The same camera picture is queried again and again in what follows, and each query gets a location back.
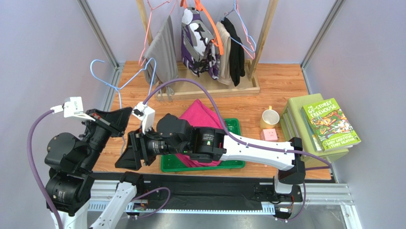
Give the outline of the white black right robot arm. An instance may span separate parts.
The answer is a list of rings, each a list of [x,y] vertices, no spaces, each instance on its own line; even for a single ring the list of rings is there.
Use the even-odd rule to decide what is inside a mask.
[[[156,129],[129,132],[115,167],[137,171],[151,165],[158,155],[175,154],[201,163],[237,160],[275,167],[274,191],[278,194],[291,193],[305,179],[305,164],[294,152],[293,141],[268,142],[219,128],[194,127],[172,114],[160,119]]]

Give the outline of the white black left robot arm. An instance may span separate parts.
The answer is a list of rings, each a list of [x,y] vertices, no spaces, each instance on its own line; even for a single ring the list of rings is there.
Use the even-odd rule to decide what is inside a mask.
[[[84,211],[91,198],[95,181],[92,170],[111,137],[122,137],[132,113],[131,107],[105,112],[98,109],[83,111],[73,106],[63,109],[64,117],[81,120],[85,132],[79,137],[61,133],[50,140],[45,164],[50,166],[46,192],[57,209],[58,227],[86,227]]]

